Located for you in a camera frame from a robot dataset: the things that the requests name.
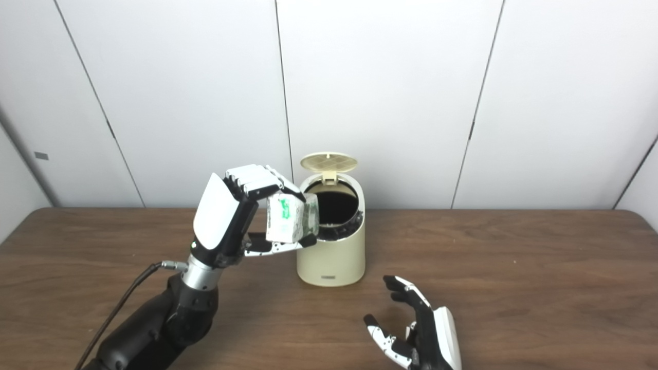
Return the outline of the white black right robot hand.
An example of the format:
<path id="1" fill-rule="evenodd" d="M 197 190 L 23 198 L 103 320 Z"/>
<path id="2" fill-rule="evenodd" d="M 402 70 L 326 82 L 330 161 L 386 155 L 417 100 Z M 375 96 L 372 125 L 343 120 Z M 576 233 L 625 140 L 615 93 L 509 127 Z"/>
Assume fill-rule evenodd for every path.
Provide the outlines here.
<path id="1" fill-rule="evenodd" d="M 383 276 L 390 297 L 414 309 L 415 319 L 398 338 L 383 329 L 372 314 L 363 321 L 371 339 L 387 358 L 404 369 L 461 369 L 458 336 L 451 311 L 434 309 L 425 295 L 410 281 L 399 276 Z"/>

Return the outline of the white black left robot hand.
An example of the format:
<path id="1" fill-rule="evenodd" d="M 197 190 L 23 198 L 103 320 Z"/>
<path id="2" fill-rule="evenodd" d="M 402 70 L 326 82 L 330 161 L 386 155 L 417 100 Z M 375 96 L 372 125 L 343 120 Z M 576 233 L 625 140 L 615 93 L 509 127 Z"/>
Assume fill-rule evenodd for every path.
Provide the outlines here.
<path id="1" fill-rule="evenodd" d="M 268 165 L 212 174 L 193 220 L 191 255 L 211 268 L 317 243 L 317 198 Z"/>

